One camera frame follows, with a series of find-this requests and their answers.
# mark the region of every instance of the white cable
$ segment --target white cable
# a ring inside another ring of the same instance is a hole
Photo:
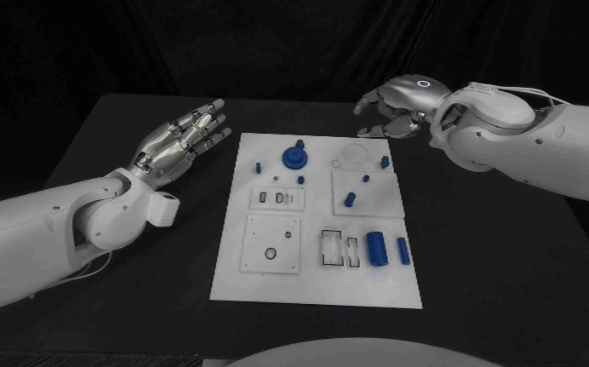
[[[87,267],[89,267],[89,264],[91,264],[98,258],[102,258],[104,255],[107,255],[107,254],[101,254],[101,255],[87,264]],[[74,281],[74,280],[84,279],[84,278],[87,278],[88,276],[97,275],[97,274],[107,268],[107,265],[108,265],[110,262],[111,262],[111,258],[112,258],[112,251],[108,252],[107,262],[104,263],[104,265],[101,266],[101,268],[99,268],[97,271],[94,271],[94,272],[91,272],[91,273],[88,273],[88,274],[84,274],[84,273],[82,273],[82,274],[81,274],[79,276],[76,276],[75,278],[63,279],[63,280],[61,280],[59,282],[55,282],[55,284],[52,284],[52,285],[48,286],[46,288],[43,288],[42,290],[46,290],[46,289],[49,289],[49,288],[53,288],[55,286],[59,286],[61,284],[66,284],[68,282],[71,282],[71,281]]]
[[[536,96],[542,96],[544,98],[547,98],[550,100],[550,105],[555,106],[555,100],[559,101],[560,103],[563,103],[565,105],[570,105],[572,103],[569,103],[568,101],[565,101],[563,99],[559,99],[555,96],[550,96],[543,90],[540,89],[534,89],[534,88],[520,88],[517,86],[497,86],[494,84],[485,84],[485,83],[477,83],[477,82],[470,82],[468,86],[474,84],[480,84],[481,86],[487,86],[490,88],[494,89],[504,89],[504,90],[511,90],[513,92],[521,92],[521,93],[529,93],[532,95]]]

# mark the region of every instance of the table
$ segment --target table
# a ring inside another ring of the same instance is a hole
[[[124,167],[157,125],[212,99],[107,95],[46,186]],[[382,121],[352,104],[228,100],[241,132],[354,136]],[[147,227],[94,277],[0,308],[0,349],[242,358],[300,341],[382,337],[496,363],[589,361],[589,242],[563,197],[472,173],[428,146],[390,140],[424,310],[210,301],[239,135],[164,191],[174,226]]]

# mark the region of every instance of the small blue block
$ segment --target small blue block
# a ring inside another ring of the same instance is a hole
[[[366,242],[369,243],[370,265],[373,267],[383,267],[389,264],[383,233],[369,232],[366,234]]]
[[[405,238],[398,238],[396,243],[399,244],[399,254],[402,256],[402,264],[409,265],[411,259],[409,259],[408,242],[405,241]]]
[[[353,206],[353,200],[356,199],[356,194],[353,193],[353,192],[350,192],[349,194],[347,194],[347,198],[346,198],[346,200],[344,200],[344,206],[347,207],[347,208],[350,208],[352,206]]]

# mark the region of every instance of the blue screw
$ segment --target blue screw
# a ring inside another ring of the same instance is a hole
[[[356,199],[356,194],[353,193],[353,192],[350,192],[349,194],[347,194],[347,198],[346,198],[346,201],[344,201],[344,206],[347,207],[347,208],[352,208],[352,206],[353,206],[353,200]]]

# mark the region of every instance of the robotic hand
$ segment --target robotic hand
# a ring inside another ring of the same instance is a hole
[[[166,123],[141,141],[125,169],[0,202],[0,306],[79,278],[61,281],[127,246],[147,222],[171,225],[179,200],[157,190],[229,136],[231,129],[212,135],[225,121],[223,114],[213,116],[223,105],[216,100]],[[78,246],[75,231],[87,240]]]
[[[534,110],[507,91],[550,99]],[[516,181],[589,200],[589,107],[570,105],[539,89],[470,83],[452,92],[421,75],[395,77],[360,99],[389,124],[362,129],[359,137],[412,137],[429,123],[429,145],[471,171],[498,169]]]

